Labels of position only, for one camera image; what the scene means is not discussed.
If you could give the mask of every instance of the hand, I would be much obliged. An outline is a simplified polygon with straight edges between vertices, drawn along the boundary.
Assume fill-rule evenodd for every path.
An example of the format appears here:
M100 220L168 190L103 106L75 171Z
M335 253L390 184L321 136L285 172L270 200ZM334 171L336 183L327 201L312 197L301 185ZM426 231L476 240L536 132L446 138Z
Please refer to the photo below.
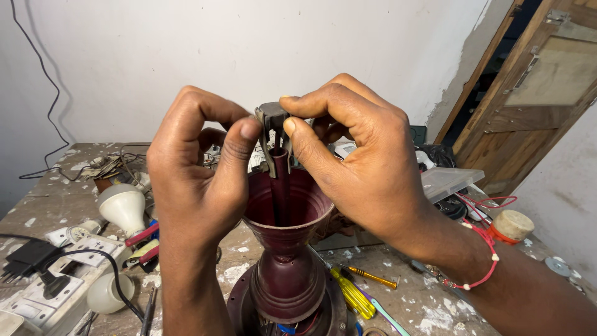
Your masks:
M229 131L202 130L205 121ZM261 124L239 105L192 86L180 91L147 152L162 261L179 247L185 250L176 261L205 246L215 255L244 213L247 164L260 132ZM201 167L211 145L221 146L217 171Z
M336 207L404 253L420 255L414 242L445 219L423 194L406 113L347 74L302 97L283 96L280 104L296 117L316 118L311 128L291 117L284 130L295 157ZM358 148L338 161L326 144L343 135Z

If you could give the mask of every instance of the workbench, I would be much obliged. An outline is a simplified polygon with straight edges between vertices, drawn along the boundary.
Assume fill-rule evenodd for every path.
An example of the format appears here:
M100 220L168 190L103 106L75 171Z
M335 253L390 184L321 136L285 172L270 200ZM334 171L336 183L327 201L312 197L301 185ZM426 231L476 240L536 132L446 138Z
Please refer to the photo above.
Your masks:
M57 164L64 169L65 174L75 176L80 168L94 158L118 152L123 145L123 143L76 143ZM125 151L144 154L146 150L146 147L128 147ZM144 164L133 163L130 166L146 172ZM485 194L471 187L469 187L469 194L478 200L486 197ZM151 192L146 194L146 198L147 205L153 203ZM4 217L0 222L0 232L44 238L44 234L50 231L97 217L99 215L97 200L97 188L92 180L81 179L71 182L59 175L57 170L53 170L39 179L37 185ZM487 210L492 218L495 218L499 211L499 209ZM152 216L158 216L151 208L148 212ZM113 224L108 224L101 235L124 241L124 233ZM4 258L24 243L24 240L18 239L0 240L0 258L3 260L1 262L4 263ZM257 242L251 230L242 223L221 241L220 247L222 256L217 264L217 278L222 296L227 299L235 282L245 270L257 262L263 247ZM330 263L340 262L351 265L388 280L399 278L398 287L392 290L373 280L354 275L356 284L376 298L412 336L499 335L473 307L448 291L435 278L416 273L402 261L403 255L367 232L355 230L353 237L335 234L313 247ZM516 245L516 248L522 250L529 258L539 261L548 256L555 256L532 235L525 243ZM161 286L159 272L146 274L139 267L134 267L127 270L126 274L135 283L135 294L131 301L141 311L144 311L151 287L158 288L150 334L161 335L162 305L159 294ZM0 308L10 304L16 293L22 291L36 278L37 275L31 279L22 279L18 283L0 283ZM595 302L597 300L595 288L584 279L576 278L576 281L582 285L587 296ZM376 327L388 335L397 335L379 314L370 320L364 320L351 312L348 312L348 316L347 335L356 335L354 324L357 321L364 329ZM99 315L92 324L90 335L137 335L140 327L140 322L133 313L123 308L113 314Z

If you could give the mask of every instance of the plastic box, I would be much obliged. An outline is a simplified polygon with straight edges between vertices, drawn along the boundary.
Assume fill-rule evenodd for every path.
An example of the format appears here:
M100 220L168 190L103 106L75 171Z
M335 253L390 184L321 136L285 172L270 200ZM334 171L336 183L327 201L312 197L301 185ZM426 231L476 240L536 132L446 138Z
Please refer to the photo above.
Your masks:
M421 174L421 182L425 196L431 203L435 203L483 177L485 173L479 169L435 167Z

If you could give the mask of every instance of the screwdriver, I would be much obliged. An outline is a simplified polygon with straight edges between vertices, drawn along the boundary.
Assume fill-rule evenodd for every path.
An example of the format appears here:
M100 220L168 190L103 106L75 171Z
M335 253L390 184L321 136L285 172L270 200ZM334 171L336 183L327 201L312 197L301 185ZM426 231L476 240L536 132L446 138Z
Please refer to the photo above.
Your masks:
M369 274L369 273L365 272L364 270L360 270L360 269L355 268L355 267L345 266L343 264L339 264L339 265L342 266L342 267L344 267L344 268L348 268L349 270L355 272L356 275L368 277L369 279L375 280L377 282L380 282L380 283L388 286L389 288L396 289L396 286L398 285L396 282L391 282L391 281L388 281L386 279L382 279L381 277L376 277L375 275Z
M375 307L373 304L365 298L365 296L357 289L357 287L347 278L340 275L340 270L337 267L333 267L329 262L325 262L323 258L317 253L311 245L307 245L311 252L315 254L317 259L325 265L332 276L336 278L338 285L340 285L340 289L342 290L342 294L344 295L344 300L348 305L357 313L359 313L364 319L368 320L373 317L375 314Z

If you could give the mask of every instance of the gold screwdriver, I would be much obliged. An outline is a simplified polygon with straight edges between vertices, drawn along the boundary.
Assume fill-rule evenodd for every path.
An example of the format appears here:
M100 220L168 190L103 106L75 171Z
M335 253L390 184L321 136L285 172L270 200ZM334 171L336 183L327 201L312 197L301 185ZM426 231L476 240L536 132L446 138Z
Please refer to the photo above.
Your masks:
M356 275L368 277L369 279L375 280L377 282L380 282L380 283L388 286L389 288L396 289L396 286L398 285L395 282L391 282L391 281L388 281L386 279L382 279L380 277L376 277L375 275L369 274L369 273L365 272L364 270L360 270L360 269L355 268L355 267L345 266L343 264L339 264L339 265L342 266L342 267L344 267L344 268L348 268L349 270L355 272Z

